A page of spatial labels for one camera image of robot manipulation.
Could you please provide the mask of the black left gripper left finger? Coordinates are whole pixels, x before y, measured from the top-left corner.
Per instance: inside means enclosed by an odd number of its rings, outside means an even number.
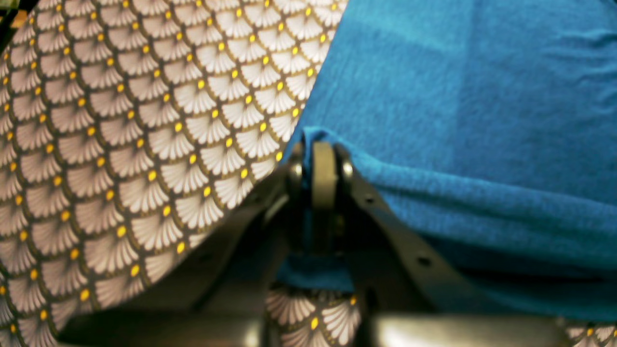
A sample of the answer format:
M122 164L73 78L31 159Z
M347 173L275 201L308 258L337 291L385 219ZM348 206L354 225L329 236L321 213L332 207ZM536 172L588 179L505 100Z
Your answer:
M302 242L304 145L196 250L123 305L70 319L62 347L269 347L265 299Z

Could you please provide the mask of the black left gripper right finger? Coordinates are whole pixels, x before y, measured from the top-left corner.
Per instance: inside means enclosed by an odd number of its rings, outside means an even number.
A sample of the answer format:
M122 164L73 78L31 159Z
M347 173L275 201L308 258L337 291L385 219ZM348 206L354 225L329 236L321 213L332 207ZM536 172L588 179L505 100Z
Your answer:
M388 207L341 145L311 145L312 250L346 262L359 347L566 347L561 321L483 294Z

